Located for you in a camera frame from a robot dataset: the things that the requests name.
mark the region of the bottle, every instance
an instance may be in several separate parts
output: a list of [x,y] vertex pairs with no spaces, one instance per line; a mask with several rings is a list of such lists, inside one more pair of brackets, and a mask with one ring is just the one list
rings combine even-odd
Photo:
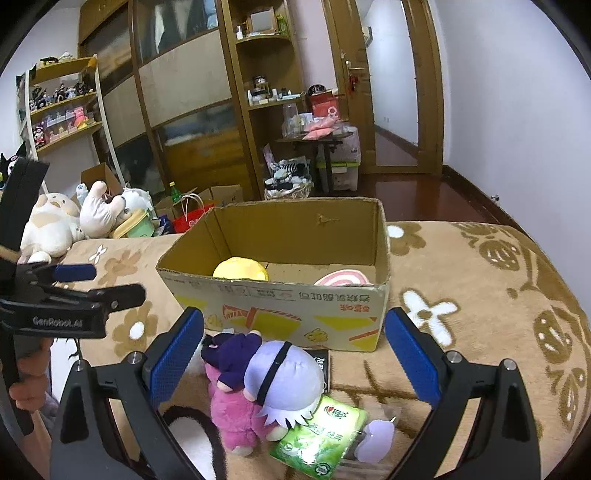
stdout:
[[181,200],[181,193],[180,193],[180,191],[178,190],[178,188],[176,188],[176,186],[175,186],[175,184],[174,184],[173,181],[170,182],[169,185],[170,185],[170,197],[172,198],[173,203],[180,202],[180,200]]

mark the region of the cardboard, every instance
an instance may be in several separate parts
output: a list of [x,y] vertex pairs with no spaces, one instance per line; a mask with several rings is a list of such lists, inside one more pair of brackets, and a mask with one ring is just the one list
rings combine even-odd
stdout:
[[117,177],[111,172],[111,169],[106,163],[100,163],[91,167],[80,174],[80,180],[90,190],[92,184],[96,181],[102,180],[107,184],[111,191],[111,195],[121,195],[123,193],[123,185],[119,183]]
[[[217,265],[246,257],[269,282],[212,278]],[[379,200],[334,198],[248,202],[209,210],[160,258],[157,271],[206,327],[259,330],[265,340],[310,348],[375,350],[388,305],[389,242]],[[372,285],[315,286],[341,268]]]
[[[190,190],[186,194],[196,193],[197,189]],[[213,203],[217,207],[223,207],[230,203],[242,203],[244,197],[242,195],[242,187],[240,185],[220,185],[203,190],[199,193],[203,203]],[[197,208],[194,205],[194,200],[190,201],[189,211]],[[156,204],[154,207],[156,215],[166,215],[170,220],[175,220],[183,215],[183,208],[181,202],[173,203],[171,197],[166,197]]]

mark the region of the small table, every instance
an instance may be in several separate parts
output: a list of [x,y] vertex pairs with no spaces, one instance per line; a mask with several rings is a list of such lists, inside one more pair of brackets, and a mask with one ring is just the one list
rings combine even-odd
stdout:
[[326,137],[315,138],[313,140],[304,140],[305,135],[299,135],[297,137],[287,137],[275,140],[278,143],[292,143],[297,148],[299,145],[310,144],[314,145],[314,153],[310,161],[310,174],[312,175],[312,181],[315,185],[318,185],[316,176],[316,156],[318,155],[318,149],[320,145],[324,148],[324,163],[326,165],[326,180],[329,187],[329,195],[333,195],[335,192],[335,186],[333,184],[332,177],[332,163],[330,161],[330,153],[335,151],[337,145],[341,145],[343,140],[353,135],[353,132],[345,132],[342,134],[330,134]]

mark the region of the green drink carton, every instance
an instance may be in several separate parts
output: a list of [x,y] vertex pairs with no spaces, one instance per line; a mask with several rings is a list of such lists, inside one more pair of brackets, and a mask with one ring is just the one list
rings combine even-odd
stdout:
[[328,480],[366,419],[364,410],[324,395],[308,425],[291,429],[271,456],[312,478]]

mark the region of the pink bag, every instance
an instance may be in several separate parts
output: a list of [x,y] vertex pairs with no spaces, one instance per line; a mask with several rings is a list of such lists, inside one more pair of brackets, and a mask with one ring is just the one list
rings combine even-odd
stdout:
[[332,132],[333,132],[332,128],[322,128],[320,130],[314,130],[314,131],[310,132],[309,134],[307,134],[304,137],[304,140],[317,140],[319,138],[326,137],[327,135],[330,135]]
[[332,128],[336,123],[334,118],[329,116],[324,116],[321,118],[314,118],[307,126],[306,130],[308,132],[313,132],[314,130],[322,130],[325,128]]

